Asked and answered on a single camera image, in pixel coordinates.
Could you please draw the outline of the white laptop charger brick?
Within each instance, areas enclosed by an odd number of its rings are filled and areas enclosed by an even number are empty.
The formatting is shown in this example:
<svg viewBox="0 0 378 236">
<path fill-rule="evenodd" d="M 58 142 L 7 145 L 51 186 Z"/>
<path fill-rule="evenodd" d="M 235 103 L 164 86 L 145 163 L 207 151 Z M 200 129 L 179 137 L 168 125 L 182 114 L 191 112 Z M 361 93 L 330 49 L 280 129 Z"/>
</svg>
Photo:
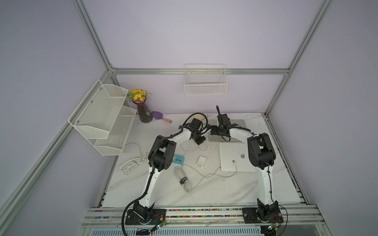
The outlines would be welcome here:
<svg viewBox="0 0 378 236">
<path fill-rule="evenodd" d="M 198 158 L 197 163 L 196 163 L 197 166 L 198 166 L 199 168 L 204 167 L 206 160 L 207 160 L 206 157 L 204 157 L 204 156 L 200 156 L 200 157 Z"/>
</svg>

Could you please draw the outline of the teal power strip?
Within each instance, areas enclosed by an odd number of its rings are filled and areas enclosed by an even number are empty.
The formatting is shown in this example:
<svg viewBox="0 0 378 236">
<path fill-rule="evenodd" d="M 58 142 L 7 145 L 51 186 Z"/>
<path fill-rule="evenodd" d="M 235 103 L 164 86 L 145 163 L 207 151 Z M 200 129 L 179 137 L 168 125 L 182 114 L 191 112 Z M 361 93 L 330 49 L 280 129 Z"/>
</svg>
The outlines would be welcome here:
<svg viewBox="0 0 378 236">
<path fill-rule="evenodd" d="M 173 158 L 173 163 L 177 165 L 184 165 L 185 157 L 182 155 L 175 154 Z"/>
</svg>

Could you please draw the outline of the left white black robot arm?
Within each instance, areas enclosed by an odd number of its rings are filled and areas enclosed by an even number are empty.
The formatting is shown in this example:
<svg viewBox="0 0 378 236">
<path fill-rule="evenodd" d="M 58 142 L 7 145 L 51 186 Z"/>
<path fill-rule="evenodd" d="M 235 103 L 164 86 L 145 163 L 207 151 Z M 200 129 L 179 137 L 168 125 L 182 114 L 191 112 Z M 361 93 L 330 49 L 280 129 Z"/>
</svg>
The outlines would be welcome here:
<svg viewBox="0 0 378 236">
<path fill-rule="evenodd" d="M 148 156 L 149 173 L 144 191 L 141 197 L 131 203 L 133 212 L 145 223 L 152 219 L 155 204 L 154 189 L 160 174 L 173 163 L 176 146 L 190 139 L 200 145 L 206 140 L 204 135 L 207 132 L 208 128 L 201 130 L 182 126 L 177 133 L 168 137 L 159 135 L 155 139 Z"/>
</svg>

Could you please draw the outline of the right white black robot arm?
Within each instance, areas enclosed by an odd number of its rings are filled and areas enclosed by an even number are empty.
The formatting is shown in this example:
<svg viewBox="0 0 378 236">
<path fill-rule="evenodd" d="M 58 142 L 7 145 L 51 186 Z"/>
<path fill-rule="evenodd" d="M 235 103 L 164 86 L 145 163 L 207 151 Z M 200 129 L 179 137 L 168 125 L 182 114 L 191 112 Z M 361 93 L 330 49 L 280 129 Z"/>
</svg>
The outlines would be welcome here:
<svg viewBox="0 0 378 236">
<path fill-rule="evenodd" d="M 227 114 L 217 115 L 218 124 L 211 126 L 211 135 L 235 138 L 247 145 L 248 158 L 257 173 L 259 194 L 257 217 L 266 223 L 280 213 L 279 203 L 274 199 L 272 170 L 276 153 L 267 133 L 254 134 L 250 129 L 233 124 Z"/>
</svg>

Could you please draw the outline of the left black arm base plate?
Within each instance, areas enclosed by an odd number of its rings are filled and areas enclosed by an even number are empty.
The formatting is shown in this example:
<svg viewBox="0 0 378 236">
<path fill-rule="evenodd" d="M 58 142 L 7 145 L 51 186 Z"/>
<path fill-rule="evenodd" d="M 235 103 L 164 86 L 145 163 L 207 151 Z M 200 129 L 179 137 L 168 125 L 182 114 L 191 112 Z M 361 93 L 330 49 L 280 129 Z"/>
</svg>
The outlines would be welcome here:
<svg viewBox="0 0 378 236">
<path fill-rule="evenodd" d="M 157 225 L 166 218 L 166 209 L 152 209 L 151 213 L 147 213 L 145 217 L 141 217 L 134 210 L 127 211 L 125 217 L 125 225 Z"/>
</svg>

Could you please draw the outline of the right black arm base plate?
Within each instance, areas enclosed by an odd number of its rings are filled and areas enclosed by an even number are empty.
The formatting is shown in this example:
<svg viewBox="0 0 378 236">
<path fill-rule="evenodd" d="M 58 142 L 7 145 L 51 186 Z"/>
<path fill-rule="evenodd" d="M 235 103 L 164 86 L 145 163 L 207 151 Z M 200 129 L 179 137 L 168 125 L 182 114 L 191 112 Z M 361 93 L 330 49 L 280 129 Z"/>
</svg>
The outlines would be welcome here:
<svg viewBox="0 0 378 236">
<path fill-rule="evenodd" d="M 282 214 L 278 208 L 265 211 L 257 207 L 244 207 L 242 208 L 242 215 L 246 224 L 284 222 Z"/>
</svg>

